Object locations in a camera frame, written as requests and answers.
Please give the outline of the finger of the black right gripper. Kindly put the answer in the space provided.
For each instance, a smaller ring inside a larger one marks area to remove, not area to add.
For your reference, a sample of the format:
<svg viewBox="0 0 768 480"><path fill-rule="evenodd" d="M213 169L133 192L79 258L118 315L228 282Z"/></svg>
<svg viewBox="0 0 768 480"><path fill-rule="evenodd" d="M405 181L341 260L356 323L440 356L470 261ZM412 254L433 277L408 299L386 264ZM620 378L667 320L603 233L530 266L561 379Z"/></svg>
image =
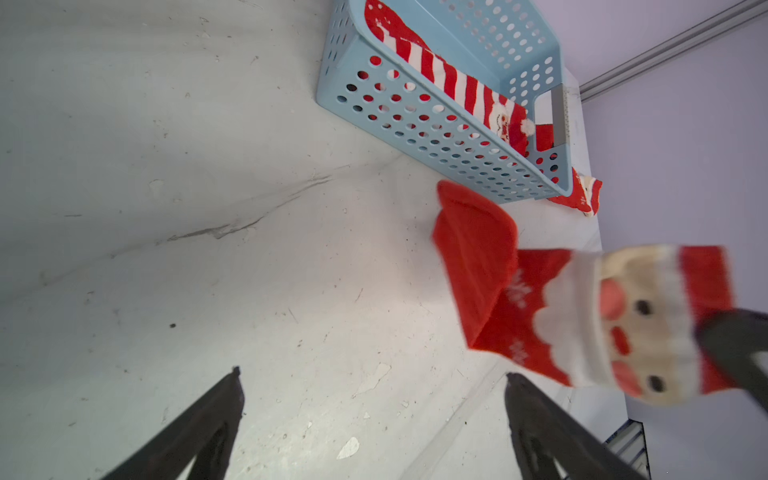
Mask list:
<svg viewBox="0 0 768 480"><path fill-rule="evenodd" d="M767 352L767 314L745 309L715 314L696 338L712 363L767 412L767 373L757 361Z"/></svg>

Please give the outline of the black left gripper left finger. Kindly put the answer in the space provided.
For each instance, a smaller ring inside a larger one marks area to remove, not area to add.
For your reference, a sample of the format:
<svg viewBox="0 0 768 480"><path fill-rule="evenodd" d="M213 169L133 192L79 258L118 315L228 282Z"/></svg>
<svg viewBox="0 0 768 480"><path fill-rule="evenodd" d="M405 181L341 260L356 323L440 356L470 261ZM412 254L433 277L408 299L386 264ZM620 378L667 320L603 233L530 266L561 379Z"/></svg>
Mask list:
<svg viewBox="0 0 768 480"><path fill-rule="evenodd" d="M245 403L235 367L107 479L222 479Z"/></svg>

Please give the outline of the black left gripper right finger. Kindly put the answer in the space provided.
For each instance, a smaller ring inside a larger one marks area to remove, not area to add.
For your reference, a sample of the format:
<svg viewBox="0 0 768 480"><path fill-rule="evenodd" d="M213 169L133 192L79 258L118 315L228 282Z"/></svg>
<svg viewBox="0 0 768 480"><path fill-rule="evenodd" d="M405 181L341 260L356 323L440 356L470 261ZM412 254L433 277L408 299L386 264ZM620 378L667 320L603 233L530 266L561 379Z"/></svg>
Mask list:
<svg viewBox="0 0 768 480"><path fill-rule="evenodd" d="M524 375L506 378L505 408L524 480L559 479L560 469L568 479L643 478Z"/></svg>

